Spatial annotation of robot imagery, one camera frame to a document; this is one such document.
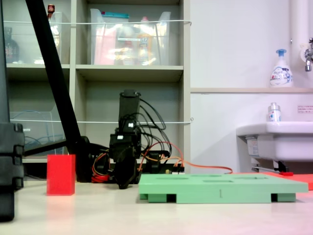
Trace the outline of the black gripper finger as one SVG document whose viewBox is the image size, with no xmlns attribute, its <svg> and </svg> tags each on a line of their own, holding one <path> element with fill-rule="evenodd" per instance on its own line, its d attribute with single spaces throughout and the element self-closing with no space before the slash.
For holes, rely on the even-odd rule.
<svg viewBox="0 0 313 235">
<path fill-rule="evenodd" d="M 120 189 L 125 189 L 124 170 L 125 170 L 125 160 L 115 163 L 114 177 Z"/>
<path fill-rule="evenodd" d="M 136 172 L 137 172 L 137 161 L 135 157 L 128 157 L 126 159 L 126 182 L 125 182 L 125 188 L 128 187 L 129 184 L 131 184 L 134 179 L 136 178 Z"/>
</svg>

